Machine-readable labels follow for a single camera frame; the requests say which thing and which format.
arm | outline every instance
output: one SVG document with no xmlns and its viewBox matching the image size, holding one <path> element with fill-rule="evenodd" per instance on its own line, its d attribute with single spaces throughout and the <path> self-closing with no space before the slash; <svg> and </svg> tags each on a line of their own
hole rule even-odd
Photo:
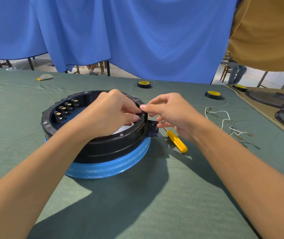
<svg viewBox="0 0 284 239">
<path fill-rule="evenodd" d="M 179 135 L 198 146 L 264 239 L 284 238 L 282 174 L 199 114 L 179 94 L 158 96 L 140 108 L 151 116 L 159 114 L 159 127 L 174 126 Z"/>
<path fill-rule="evenodd" d="M 134 122 L 140 109 L 117 90 L 100 96 L 0 180 L 0 238 L 28 236 L 84 145 Z"/>
</svg>

person's leg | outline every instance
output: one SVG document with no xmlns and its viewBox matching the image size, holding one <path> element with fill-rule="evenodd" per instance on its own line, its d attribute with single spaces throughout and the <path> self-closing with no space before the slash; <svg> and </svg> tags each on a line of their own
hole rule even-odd
<svg viewBox="0 0 284 239">
<path fill-rule="evenodd" d="M 87 65 L 86 67 L 89 70 L 89 75 L 95 75 L 96 73 L 93 72 L 93 70 L 96 68 L 97 64 Z"/>
<path fill-rule="evenodd" d="M 229 75 L 228 85 L 232 85 L 234 83 L 235 75 L 239 70 L 238 64 L 236 62 L 229 62 L 227 64 L 230 68 L 232 68 L 231 74 Z"/>
<path fill-rule="evenodd" d="M 246 66 L 239 66 L 238 74 L 236 75 L 236 78 L 234 79 L 234 84 L 238 84 L 243 77 L 243 75 L 246 73 L 247 68 Z"/>
</svg>

screwdriver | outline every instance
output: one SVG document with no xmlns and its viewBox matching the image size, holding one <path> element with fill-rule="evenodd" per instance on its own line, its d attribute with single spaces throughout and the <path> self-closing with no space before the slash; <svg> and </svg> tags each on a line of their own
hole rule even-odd
<svg viewBox="0 0 284 239">
<path fill-rule="evenodd" d="M 187 152 L 187 147 L 185 144 L 172 132 L 172 130 L 168 130 L 164 128 L 166 131 L 167 136 L 171 139 L 174 145 L 181 151 L 181 153 Z"/>
</svg>

jeans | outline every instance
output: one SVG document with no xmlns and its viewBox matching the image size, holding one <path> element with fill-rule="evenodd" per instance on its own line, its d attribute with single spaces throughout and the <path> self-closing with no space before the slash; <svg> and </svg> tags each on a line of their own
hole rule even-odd
<svg viewBox="0 0 284 239">
<path fill-rule="evenodd" d="M 243 77 L 243 75 L 246 73 L 247 68 L 246 66 L 238 65 L 236 62 L 229 62 L 228 66 L 232 68 L 231 74 L 229 75 L 228 85 L 232 84 L 238 84 Z"/>
</svg>

white paper inside ring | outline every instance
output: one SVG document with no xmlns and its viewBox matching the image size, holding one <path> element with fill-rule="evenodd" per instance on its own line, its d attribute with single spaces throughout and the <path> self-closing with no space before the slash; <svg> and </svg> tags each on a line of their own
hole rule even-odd
<svg viewBox="0 0 284 239">
<path fill-rule="evenodd" d="M 117 131 L 116 131 L 115 133 L 113 133 L 113 134 L 116 134 L 116 133 L 119 133 L 119 132 L 123 132 L 123 131 L 125 131 L 126 129 L 132 127 L 133 125 L 134 125 L 134 124 L 132 123 L 131 126 L 122 126 L 122 127 L 120 127 L 119 130 L 117 130 Z"/>
</svg>

